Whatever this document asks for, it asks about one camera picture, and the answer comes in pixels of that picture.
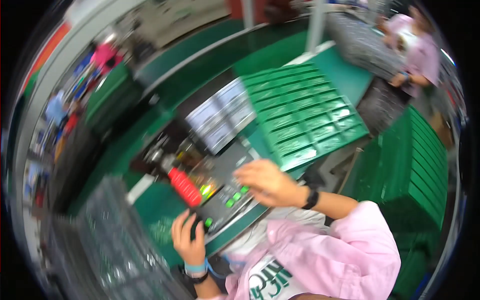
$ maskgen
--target black watch strap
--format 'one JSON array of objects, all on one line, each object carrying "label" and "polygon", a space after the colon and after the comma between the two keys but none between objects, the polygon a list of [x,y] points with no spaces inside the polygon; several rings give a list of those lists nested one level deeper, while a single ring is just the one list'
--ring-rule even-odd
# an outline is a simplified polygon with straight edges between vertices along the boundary
[{"label": "black watch strap", "polygon": [[307,204],[305,204],[302,209],[312,209],[318,203],[319,193],[315,189],[309,189],[310,193],[308,194]]},{"label": "black watch strap", "polygon": [[207,277],[208,277],[208,272],[205,273],[205,275],[203,275],[202,277],[199,277],[199,278],[192,278],[190,276],[187,276],[188,277],[188,280],[193,283],[193,284],[201,284],[202,282],[204,282]]}]

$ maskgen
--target white pillar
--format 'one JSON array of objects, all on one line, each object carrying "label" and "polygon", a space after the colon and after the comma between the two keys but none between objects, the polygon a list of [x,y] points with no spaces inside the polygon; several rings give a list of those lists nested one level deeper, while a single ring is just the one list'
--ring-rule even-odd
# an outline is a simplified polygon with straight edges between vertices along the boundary
[{"label": "white pillar", "polygon": [[245,29],[252,29],[255,26],[253,0],[241,0],[243,10],[243,26]]},{"label": "white pillar", "polygon": [[315,48],[320,44],[325,27],[325,0],[315,0],[310,15],[307,46],[305,51],[315,53]]}]

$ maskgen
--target red handle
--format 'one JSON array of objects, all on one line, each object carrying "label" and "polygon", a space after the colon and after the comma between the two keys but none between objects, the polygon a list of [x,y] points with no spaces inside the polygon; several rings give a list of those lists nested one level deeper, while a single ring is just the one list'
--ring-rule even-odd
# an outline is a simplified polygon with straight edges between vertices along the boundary
[{"label": "red handle", "polygon": [[179,171],[177,168],[173,168],[168,173],[168,177],[170,178],[172,186],[175,188],[177,193],[180,194],[188,206],[195,207],[202,202],[202,195],[200,195],[200,192],[190,181],[185,172]]}]

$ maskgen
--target pink shirt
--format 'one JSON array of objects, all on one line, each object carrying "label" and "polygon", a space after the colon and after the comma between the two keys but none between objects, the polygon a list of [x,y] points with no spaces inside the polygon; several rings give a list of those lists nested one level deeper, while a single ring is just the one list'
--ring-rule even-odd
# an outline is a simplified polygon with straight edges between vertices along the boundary
[{"label": "pink shirt", "polygon": [[[404,14],[396,14],[387,22],[388,30],[394,35],[394,44],[396,48],[397,35],[405,26],[411,25],[413,19]],[[407,63],[402,71],[413,75],[423,75],[432,84],[438,86],[438,71],[440,60],[438,57],[438,47],[430,34],[419,36],[419,41],[407,52]],[[421,87],[417,84],[408,84],[402,88],[412,97],[417,97]]]},{"label": "pink shirt", "polygon": [[90,59],[90,62],[94,63],[97,67],[99,67],[102,75],[105,75],[113,69],[105,65],[105,63],[107,63],[107,61],[112,57],[115,57],[115,66],[118,65],[123,59],[122,56],[117,55],[117,50],[115,48],[113,48],[108,43],[105,43],[99,45],[96,48],[95,53]]},{"label": "pink shirt", "polygon": [[336,220],[329,234],[288,220],[270,221],[267,241],[248,256],[243,268],[227,277],[228,295],[215,300],[249,300],[249,272],[267,253],[308,292],[352,300],[385,300],[400,270],[400,256],[377,204],[359,203]]}]

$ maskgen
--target blue wristband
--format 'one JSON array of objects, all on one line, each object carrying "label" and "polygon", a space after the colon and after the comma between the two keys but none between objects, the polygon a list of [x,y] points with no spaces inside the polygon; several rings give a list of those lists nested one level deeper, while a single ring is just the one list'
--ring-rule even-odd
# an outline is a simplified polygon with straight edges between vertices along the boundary
[{"label": "blue wristband", "polygon": [[410,78],[410,75],[407,72],[400,72],[401,74],[405,75],[406,80]]},{"label": "blue wristband", "polygon": [[190,265],[185,263],[185,270],[190,271],[192,273],[204,272],[207,270],[207,265],[205,263],[201,265]]}]

